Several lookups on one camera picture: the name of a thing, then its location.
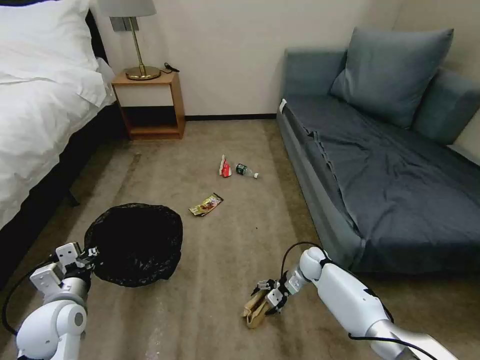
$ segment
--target wooden nightstand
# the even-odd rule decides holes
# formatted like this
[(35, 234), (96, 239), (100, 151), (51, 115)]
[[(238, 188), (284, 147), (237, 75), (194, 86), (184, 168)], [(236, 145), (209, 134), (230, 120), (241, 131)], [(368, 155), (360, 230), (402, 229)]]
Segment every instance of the wooden nightstand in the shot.
[(177, 72), (135, 81), (119, 74), (111, 83), (131, 140), (181, 139), (185, 110)]

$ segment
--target bed frame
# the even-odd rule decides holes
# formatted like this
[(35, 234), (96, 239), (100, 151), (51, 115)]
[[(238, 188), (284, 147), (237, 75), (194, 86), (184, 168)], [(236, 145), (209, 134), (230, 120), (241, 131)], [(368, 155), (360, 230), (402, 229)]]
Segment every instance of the bed frame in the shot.
[[(36, 1), (15, 0), (15, 5)], [(91, 44), (97, 57), (106, 62), (104, 45), (92, 13), (86, 16), (90, 28)], [(30, 190), (16, 216), (0, 230), (0, 243), (4, 253), (0, 269), (0, 289), (3, 289), (30, 246), (54, 214), (60, 202), (70, 194), (70, 187), (99, 144), (111, 137), (125, 137), (122, 117), (116, 104), (103, 108), (94, 119), (74, 133), (60, 154), (60, 162)]]

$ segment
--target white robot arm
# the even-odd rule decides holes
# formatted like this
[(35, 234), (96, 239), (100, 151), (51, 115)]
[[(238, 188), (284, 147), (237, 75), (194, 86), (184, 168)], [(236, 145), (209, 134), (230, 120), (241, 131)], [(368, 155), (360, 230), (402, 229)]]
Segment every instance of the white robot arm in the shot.
[(273, 314), (280, 312), (288, 296), (310, 282), (349, 337), (371, 341), (370, 347), (382, 359), (457, 359), (429, 335), (393, 324), (380, 299), (354, 275), (333, 263), (319, 247), (305, 250), (299, 264), (279, 281), (261, 281), (255, 290), (270, 290), (266, 298), (271, 310), (267, 314)]
[(37, 269), (30, 280), (43, 293), (43, 306), (21, 324), (19, 359), (76, 360), (87, 325), (86, 301), (97, 249), (81, 253), (76, 242), (55, 250), (57, 263)]

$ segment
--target black trash bag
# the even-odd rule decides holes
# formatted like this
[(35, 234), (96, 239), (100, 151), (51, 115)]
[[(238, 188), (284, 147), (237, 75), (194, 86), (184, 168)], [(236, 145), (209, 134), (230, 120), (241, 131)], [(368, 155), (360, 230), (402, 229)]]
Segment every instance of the black trash bag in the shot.
[(172, 276), (182, 254), (182, 238), (182, 219), (175, 211), (129, 203), (110, 208), (90, 225), (85, 249), (98, 248), (96, 276), (135, 288)]

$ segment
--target trash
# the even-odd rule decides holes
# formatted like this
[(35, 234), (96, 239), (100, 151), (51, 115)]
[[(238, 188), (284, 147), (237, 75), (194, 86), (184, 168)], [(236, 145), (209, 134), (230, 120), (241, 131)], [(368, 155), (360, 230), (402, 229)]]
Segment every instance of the trash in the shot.
[(182, 255), (180, 215), (162, 205), (128, 203), (111, 207), (85, 233), (85, 249), (101, 256), (93, 271), (109, 283), (135, 288), (167, 280)]
[(250, 300), (243, 307), (241, 316), (246, 318), (246, 326), (255, 329), (265, 318), (266, 312), (272, 307), (267, 301), (268, 290), (260, 290), (251, 296)]
[(224, 178), (232, 176), (232, 169), (230, 168), (230, 164), (228, 163), (225, 155), (221, 156), (220, 170), (218, 170), (218, 174)]
[(213, 209), (215, 209), (217, 205), (220, 204), (222, 201), (223, 199), (220, 196), (218, 196), (216, 193), (213, 193), (212, 195), (207, 197), (205, 200), (203, 200), (200, 205), (191, 207), (189, 210), (195, 216), (197, 215), (205, 216), (209, 212), (211, 212)]
[(243, 165), (243, 164), (238, 164), (235, 168), (235, 171), (236, 171), (237, 174), (240, 174), (240, 175), (245, 175), (245, 176), (248, 176), (248, 177), (252, 177), (254, 179), (259, 178), (259, 173), (258, 172), (254, 172), (251, 168), (249, 168), (248, 166)]

